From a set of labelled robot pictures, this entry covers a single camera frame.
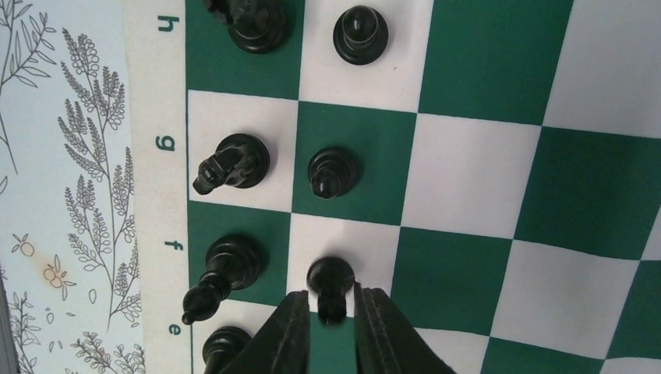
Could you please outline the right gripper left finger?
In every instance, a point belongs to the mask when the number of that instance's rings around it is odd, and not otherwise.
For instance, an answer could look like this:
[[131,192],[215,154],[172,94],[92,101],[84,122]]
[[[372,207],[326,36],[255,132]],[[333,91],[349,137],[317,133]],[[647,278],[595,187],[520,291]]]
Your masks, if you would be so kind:
[[309,292],[292,291],[223,373],[307,373],[310,356]]

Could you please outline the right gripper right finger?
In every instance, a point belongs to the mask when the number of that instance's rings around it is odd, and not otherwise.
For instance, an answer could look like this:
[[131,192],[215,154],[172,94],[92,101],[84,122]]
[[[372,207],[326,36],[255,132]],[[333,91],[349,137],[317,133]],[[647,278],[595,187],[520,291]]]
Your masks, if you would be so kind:
[[354,283],[358,373],[454,373],[381,288]]

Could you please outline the black pawn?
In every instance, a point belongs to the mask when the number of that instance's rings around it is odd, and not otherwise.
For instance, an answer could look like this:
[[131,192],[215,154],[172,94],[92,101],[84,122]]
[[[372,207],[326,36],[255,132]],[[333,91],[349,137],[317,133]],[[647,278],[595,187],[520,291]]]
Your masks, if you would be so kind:
[[351,65],[375,62],[386,50],[387,22],[373,7],[355,5],[343,12],[334,25],[333,46]]
[[321,199],[333,199],[348,193],[359,180],[359,166],[344,148],[327,147],[309,161],[308,179],[311,191]]

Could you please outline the black piece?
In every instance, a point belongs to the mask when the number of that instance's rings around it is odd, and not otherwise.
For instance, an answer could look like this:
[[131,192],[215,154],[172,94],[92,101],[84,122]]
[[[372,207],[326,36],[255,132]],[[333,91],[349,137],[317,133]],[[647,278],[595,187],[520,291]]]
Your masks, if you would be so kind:
[[317,296],[317,315],[326,326],[338,326],[347,316],[346,294],[355,283],[351,265],[338,256],[313,262],[306,275],[308,288]]

